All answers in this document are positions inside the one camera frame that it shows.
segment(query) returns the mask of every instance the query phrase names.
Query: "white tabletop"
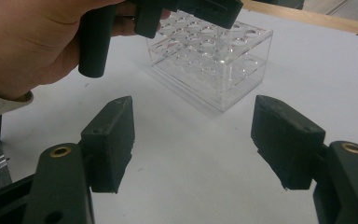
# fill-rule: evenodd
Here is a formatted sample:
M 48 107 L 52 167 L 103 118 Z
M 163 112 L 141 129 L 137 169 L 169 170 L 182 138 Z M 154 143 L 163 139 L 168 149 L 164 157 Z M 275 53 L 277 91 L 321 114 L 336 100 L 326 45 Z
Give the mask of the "white tabletop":
M 255 96 L 285 101 L 313 120 L 327 145 L 358 143 L 358 35 L 250 11 L 238 20 L 274 36 L 264 82 L 227 112 L 190 104 L 150 76 L 144 38 L 116 37 L 102 78 L 74 71 L 4 115 L 13 180 L 33 174 L 43 150 L 77 143 L 108 102 L 131 95 L 133 157 L 117 195 L 92 194 L 97 223 L 317 223 L 313 189 L 286 191 L 257 154 Z

